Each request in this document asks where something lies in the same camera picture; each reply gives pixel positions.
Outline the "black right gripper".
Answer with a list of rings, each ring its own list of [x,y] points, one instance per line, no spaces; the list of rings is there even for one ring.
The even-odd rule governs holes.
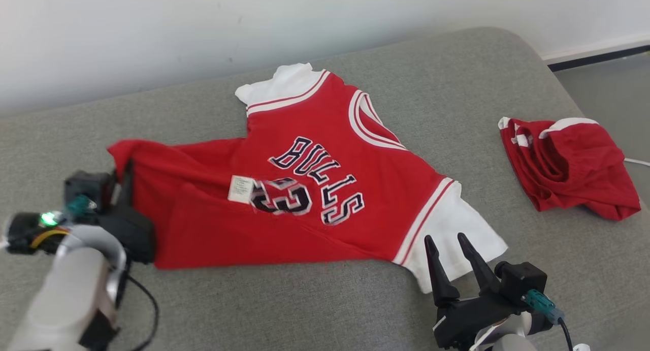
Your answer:
[[[464,302],[458,302],[460,293],[446,275],[433,238],[425,236],[434,303],[436,307],[448,307],[440,309],[445,319],[434,330],[437,346],[440,349],[469,350],[481,330],[513,314],[520,314],[526,310],[526,303],[520,300],[511,302],[501,295],[488,295],[499,293],[500,280],[464,233],[458,233],[458,242],[479,286],[479,297]]]

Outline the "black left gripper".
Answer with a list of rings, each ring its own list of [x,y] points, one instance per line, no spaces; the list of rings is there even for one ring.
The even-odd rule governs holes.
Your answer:
[[[133,161],[125,164],[116,206],[99,215],[99,226],[123,246],[128,258],[144,265],[155,261],[155,226],[153,221],[132,207]]]

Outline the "red Bulls basketball jersey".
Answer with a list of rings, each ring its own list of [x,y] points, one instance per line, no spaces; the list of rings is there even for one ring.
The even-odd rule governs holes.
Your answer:
[[[280,66],[235,96],[244,138],[109,148],[154,223],[157,268],[379,260],[408,269],[427,294],[425,237],[450,280],[472,270],[458,233],[486,261],[506,251],[461,184],[404,147],[369,94],[334,73]]]

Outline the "red shorts with white trim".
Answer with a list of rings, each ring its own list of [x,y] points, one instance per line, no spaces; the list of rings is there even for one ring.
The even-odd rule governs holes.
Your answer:
[[[514,173],[539,212],[583,205],[622,221],[641,211],[624,153],[595,120],[502,117],[498,127]]]

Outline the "grey fabric sofa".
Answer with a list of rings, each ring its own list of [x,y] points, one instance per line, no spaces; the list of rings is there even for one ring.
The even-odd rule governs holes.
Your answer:
[[[592,351],[650,351],[650,207],[621,222],[571,208],[538,212],[502,147],[498,120],[581,116],[525,41],[471,28],[313,63],[369,92],[406,147],[459,180],[508,244],[505,261],[548,274],[571,339]],[[107,171],[123,138],[192,143],[245,134],[234,96],[274,69],[0,119],[0,229],[48,211],[76,170]],[[160,306],[148,351],[437,351],[436,308],[384,262],[244,266],[133,276]]]

